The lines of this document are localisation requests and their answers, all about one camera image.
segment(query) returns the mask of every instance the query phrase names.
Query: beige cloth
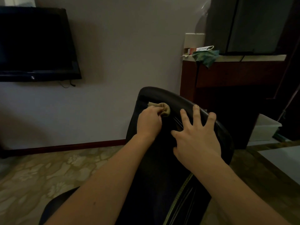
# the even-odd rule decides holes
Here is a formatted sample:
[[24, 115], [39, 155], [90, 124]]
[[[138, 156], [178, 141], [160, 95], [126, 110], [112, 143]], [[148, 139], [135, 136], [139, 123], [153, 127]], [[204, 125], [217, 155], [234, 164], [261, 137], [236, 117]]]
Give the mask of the beige cloth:
[[161, 102], [161, 103], [153, 103], [149, 102], [148, 107], [155, 106], [155, 107], [163, 107], [163, 111], [160, 114], [162, 117], [168, 117], [170, 115], [171, 109], [168, 104]]

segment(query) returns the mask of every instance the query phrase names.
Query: cleaning rag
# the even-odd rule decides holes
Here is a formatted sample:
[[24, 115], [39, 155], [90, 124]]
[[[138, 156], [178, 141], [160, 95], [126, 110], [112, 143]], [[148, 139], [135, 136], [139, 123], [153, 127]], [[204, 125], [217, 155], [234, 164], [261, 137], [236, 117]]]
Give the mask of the cleaning rag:
[[161, 117], [168, 117], [170, 115], [171, 109], [170, 109], [169, 105], [164, 102], [161, 102], [161, 103], [149, 102], [148, 107], [150, 107], [150, 106], [163, 107], [163, 111], [160, 114]]
[[217, 57], [219, 57], [219, 50], [204, 50], [204, 51], [195, 51], [192, 54], [192, 57], [195, 61], [203, 63], [206, 67], [210, 67]]

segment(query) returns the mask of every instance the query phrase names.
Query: chair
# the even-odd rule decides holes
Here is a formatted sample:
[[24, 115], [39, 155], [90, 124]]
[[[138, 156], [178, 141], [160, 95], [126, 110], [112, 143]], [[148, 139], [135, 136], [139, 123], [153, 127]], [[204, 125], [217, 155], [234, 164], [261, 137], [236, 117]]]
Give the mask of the chair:
[[[189, 170], [174, 156], [176, 140], [171, 130], [183, 129], [180, 109], [185, 109], [193, 122], [193, 103], [181, 96], [156, 87], [140, 90], [136, 106], [128, 127], [126, 141], [137, 133], [139, 114], [148, 102], [167, 103], [171, 108], [169, 117], [162, 119], [161, 132], [144, 155], [116, 224], [199, 225], [211, 196]], [[208, 113], [200, 109], [202, 123]], [[221, 157], [229, 164], [234, 145], [227, 130], [216, 121], [214, 131], [221, 145]], [[76, 189], [51, 200], [42, 214], [40, 225], [59, 208]]]

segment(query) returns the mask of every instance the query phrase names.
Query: white plastic container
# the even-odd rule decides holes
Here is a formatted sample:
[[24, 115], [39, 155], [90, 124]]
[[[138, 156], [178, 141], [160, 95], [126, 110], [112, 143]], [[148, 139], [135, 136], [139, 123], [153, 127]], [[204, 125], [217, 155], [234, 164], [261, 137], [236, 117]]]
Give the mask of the white plastic container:
[[278, 121], [259, 114], [249, 141], [271, 140], [278, 127], [281, 126], [282, 124]]

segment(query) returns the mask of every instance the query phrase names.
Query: person's left hand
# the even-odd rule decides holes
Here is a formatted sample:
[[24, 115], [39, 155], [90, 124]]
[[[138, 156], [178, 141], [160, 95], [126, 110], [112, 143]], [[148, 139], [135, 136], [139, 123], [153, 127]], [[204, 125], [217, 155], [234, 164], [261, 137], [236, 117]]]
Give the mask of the person's left hand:
[[144, 109], [137, 120], [137, 135], [155, 140], [161, 130], [163, 107], [150, 106]]

